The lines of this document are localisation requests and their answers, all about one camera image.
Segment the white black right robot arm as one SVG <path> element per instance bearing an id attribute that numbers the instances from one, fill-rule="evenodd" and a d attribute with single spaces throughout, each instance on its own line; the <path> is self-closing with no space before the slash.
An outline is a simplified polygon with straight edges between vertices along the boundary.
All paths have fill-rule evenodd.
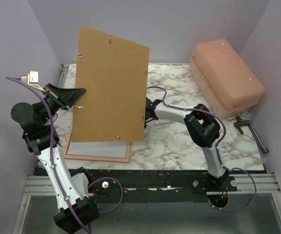
<path id="1" fill-rule="evenodd" d="M 208 184 L 214 191 L 226 185 L 228 170 L 225 167 L 218 148 L 220 124 L 205 105 L 194 108 L 166 105 L 161 99 L 146 99 L 145 123 L 166 119 L 184 124 L 192 141 L 202 148 L 209 174 Z"/>

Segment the brown cardboard backing board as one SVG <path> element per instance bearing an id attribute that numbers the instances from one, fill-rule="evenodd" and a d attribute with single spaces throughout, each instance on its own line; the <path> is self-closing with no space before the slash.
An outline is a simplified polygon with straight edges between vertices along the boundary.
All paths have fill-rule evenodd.
<path id="1" fill-rule="evenodd" d="M 80 26 L 73 142 L 142 141 L 150 49 Z"/>

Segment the pink wooden picture frame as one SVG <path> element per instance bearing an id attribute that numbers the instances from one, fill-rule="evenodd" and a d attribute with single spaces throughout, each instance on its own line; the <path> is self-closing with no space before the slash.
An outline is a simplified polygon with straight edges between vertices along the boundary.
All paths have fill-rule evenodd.
<path id="1" fill-rule="evenodd" d="M 126 141 L 128 143 L 128 155 L 126 158 L 110 158 L 110 157 L 96 157 L 96 156 L 78 156 L 78 155 L 69 155 L 68 148 L 70 143 L 72 142 L 72 133 L 69 134 L 68 140 L 65 146 L 64 156 L 66 159 L 74 159 L 74 160 L 91 160 L 91 161 L 104 161 L 104 162 L 129 162 L 130 159 L 130 151 L 131 151 L 131 142 Z"/>

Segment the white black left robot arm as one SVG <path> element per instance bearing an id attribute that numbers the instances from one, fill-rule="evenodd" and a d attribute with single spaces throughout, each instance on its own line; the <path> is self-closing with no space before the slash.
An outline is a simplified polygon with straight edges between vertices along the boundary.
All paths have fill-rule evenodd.
<path id="1" fill-rule="evenodd" d="M 41 88 L 18 78 L 10 80 L 27 88 L 40 100 L 34 104 L 17 103 L 11 109 L 11 118 L 22 128 L 28 151 L 42 163 L 54 188 L 59 211 L 54 216 L 55 224 L 69 234 L 80 229 L 90 234 L 91 222 L 100 217 L 94 200 L 89 197 L 92 180 L 84 168 L 69 172 L 53 121 L 53 115 L 59 109 L 73 107 L 86 89 L 64 89 L 50 83 Z"/>

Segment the landscape photo print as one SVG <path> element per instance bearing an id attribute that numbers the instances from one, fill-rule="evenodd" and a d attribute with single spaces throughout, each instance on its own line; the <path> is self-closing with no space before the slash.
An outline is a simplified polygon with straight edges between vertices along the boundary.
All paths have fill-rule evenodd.
<path id="1" fill-rule="evenodd" d="M 69 155 L 126 158 L 128 143 L 123 142 L 71 142 Z"/>

